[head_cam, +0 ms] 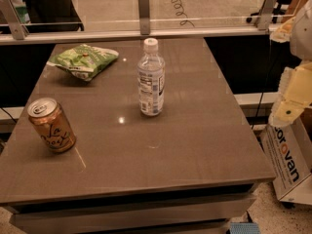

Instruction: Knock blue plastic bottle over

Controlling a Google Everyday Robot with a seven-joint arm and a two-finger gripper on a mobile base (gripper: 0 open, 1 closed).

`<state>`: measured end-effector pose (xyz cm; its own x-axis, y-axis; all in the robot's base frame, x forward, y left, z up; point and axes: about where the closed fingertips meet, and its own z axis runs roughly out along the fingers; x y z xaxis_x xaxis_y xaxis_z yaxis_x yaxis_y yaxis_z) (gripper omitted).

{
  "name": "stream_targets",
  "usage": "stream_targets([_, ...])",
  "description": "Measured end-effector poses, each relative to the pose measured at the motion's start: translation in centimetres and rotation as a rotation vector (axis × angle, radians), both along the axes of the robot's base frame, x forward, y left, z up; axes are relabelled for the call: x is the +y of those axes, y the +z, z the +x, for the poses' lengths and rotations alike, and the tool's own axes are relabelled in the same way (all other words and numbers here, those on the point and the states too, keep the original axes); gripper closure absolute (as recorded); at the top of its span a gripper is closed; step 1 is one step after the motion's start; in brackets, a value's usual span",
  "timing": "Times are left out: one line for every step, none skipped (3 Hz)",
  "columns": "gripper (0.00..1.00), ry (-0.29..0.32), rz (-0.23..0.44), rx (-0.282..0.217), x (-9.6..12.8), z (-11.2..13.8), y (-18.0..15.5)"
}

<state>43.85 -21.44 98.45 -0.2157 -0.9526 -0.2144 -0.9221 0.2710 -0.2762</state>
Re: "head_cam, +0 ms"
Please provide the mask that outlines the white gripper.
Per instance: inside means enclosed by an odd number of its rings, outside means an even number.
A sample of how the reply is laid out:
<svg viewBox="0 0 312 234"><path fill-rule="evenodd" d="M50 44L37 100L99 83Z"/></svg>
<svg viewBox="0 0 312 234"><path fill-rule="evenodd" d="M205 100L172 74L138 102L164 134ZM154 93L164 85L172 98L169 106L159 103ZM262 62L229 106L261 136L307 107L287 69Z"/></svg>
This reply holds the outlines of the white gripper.
<svg viewBox="0 0 312 234"><path fill-rule="evenodd" d="M270 40L277 43L289 42L293 30L294 17L279 26ZM305 108L312 103L312 62L304 62L296 68L286 67L282 73L279 93L282 101Z"/></svg>

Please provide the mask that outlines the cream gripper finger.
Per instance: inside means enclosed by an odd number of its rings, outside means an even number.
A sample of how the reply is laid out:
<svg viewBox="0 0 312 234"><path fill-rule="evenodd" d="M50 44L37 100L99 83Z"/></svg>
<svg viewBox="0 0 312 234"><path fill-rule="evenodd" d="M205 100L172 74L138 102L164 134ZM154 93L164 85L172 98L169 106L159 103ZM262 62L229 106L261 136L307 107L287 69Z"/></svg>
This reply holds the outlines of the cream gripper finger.
<svg viewBox="0 0 312 234"><path fill-rule="evenodd" d="M278 98L271 108L268 122L273 127L284 128L292 124L303 111L302 106Z"/></svg>

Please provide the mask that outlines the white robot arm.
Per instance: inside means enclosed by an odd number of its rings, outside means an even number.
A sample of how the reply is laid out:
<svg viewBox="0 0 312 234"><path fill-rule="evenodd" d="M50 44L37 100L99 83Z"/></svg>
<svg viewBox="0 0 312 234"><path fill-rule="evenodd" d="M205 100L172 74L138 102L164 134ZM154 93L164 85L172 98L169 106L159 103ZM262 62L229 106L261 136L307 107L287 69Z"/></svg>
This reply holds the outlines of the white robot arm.
<svg viewBox="0 0 312 234"><path fill-rule="evenodd" d="M279 26L270 39L277 43L289 42L291 54L301 59L297 67L284 69L278 96L271 108L269 124L283 128L292 124L312 103L312 0Z"/></svg>

